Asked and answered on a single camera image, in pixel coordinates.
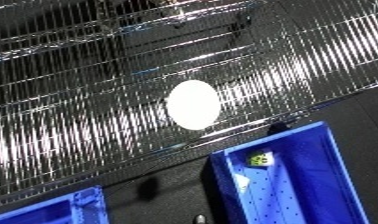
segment dark floor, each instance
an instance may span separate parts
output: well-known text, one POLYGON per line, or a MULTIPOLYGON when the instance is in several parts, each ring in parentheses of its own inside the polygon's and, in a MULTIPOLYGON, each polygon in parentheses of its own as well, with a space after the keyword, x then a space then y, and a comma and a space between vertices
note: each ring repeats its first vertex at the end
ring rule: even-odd
MULTIPOLYGON (((378 224, 378 88, 304 119, 298 126, 326 121, 371 223, 378 224)), ((191 223, 204 214, 226 223, 206 158, 105 189, 112 224, 191 223)))

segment ping pong ball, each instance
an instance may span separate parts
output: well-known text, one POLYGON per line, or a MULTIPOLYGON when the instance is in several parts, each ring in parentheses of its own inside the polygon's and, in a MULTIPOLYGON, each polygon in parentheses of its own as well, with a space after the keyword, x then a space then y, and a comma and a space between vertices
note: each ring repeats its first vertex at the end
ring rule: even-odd
POLYGON ((202 130, 218 118, 221 104, 218 93, 209 84, 189 80, 176 86, 167 99, 169 116, 188 130, 202 130))

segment metal grid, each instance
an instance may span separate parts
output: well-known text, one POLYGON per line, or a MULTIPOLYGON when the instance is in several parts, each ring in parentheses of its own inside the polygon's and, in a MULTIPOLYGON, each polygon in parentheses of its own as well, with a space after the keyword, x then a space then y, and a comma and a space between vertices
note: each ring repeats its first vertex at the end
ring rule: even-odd
POLYGON ((0 197, 376 85, 375 0, 0 0, 0 197), (204 131, 165 109, 190 79, 222 102, 204 131))

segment perforated bin bottom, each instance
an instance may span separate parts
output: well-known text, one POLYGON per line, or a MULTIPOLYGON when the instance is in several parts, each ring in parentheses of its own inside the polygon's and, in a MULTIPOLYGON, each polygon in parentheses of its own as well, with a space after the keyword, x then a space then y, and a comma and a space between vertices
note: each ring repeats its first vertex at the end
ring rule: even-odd
POLYGON ((0 224, 108 224, 100 187, 0 215, 0 224))
POLYGON ((211 156, 231 223, 369 223, 334 139, 316 123, 211 156), (249 156, 273 152, 274 164, 249 156))

